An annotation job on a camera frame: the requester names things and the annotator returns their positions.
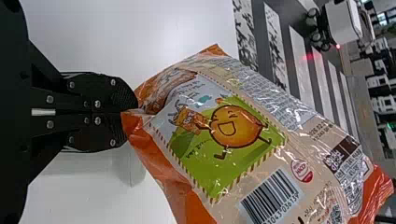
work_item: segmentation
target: plastic packaging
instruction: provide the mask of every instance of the plastic packaging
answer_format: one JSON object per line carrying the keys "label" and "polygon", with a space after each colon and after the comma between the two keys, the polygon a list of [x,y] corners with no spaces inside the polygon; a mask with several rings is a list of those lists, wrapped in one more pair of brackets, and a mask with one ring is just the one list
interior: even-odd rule
{"label": "plastic packaging", "polygon": [[374,223],[393,193],[353,137],[217,45],[135,93],[124,131],[179,224]]}

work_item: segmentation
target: barcode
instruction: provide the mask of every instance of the barcode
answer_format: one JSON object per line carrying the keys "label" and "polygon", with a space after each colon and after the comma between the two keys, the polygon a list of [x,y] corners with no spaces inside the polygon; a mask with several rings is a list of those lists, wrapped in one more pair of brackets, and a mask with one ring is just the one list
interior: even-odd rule
{"label": "barcode", "polygon": [[240,203],[250,223],[275,224],[300,200],[302,191],[281,169],[275,171]]}

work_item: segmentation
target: white table surface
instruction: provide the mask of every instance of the white table surface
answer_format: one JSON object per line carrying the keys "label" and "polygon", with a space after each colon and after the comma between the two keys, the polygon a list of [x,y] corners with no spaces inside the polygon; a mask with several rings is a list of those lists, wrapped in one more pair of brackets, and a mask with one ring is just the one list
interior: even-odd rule
{"label": "white table surface", "polygon": [[[132,88],[219,43],[237,57],[230,0],[21,0],[31,40],[60,71],[122,77]],[[31,184],[21,223],[175,223],[129,145],[59,155]]]}

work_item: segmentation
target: cartoon illustration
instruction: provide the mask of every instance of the cartoon illustration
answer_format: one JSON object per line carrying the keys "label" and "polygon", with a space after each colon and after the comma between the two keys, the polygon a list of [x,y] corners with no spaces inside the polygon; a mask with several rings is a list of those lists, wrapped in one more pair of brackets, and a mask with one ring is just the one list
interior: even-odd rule
{"label": "cartoon illustration", "polygon": [[[224,160],[230,149],[248,147],[257,140],[268,145],[272,143],[271,138],[261,137],[262,130],[268,129],[268,124],[262,123],[238,105],[223,105],[212,113],[211,119],[208,119],[178,102],[175,104],[177,112],[169,114],[174,116],[169,122],[194,134],[209,131],[212,138],[224,147],[221,155],[214,155],[216,159]],[[223,99],[219,98],[216,102],[222,104]]]}
{"label": "cartoon illustration", "polygon": [[199,108],[199,107],[201,107],[202,105],[204,105],[204,104],[206,103],[206,101],[209,101],[209,100],[211,100],[211,99],[212,99],[211,96],[208,96],[208,95],[203,96],[203,97],[199,98],[199,100],[196,102],[195,107],[196,107],[196,108]]}

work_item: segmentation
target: machine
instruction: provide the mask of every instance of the machine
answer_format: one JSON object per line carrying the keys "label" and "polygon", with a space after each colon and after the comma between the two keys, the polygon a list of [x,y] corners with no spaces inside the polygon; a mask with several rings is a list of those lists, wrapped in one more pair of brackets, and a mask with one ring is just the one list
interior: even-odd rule
{"label": "machine", "polygon": [[353,0],[331,1],[321,10],[311,8],[305,21],[315,27],[311,42],[322,51],[328,51],[332,46],[339,48],[363,37],[360,13]]}
{"label": "machine", "polygon": [[0,223],[16,224],[29,184],[59,152],[126,142],[120,112],[137,100],[119,77],[60,73],[29,40],[18,0],[0,1],[0,17]]}

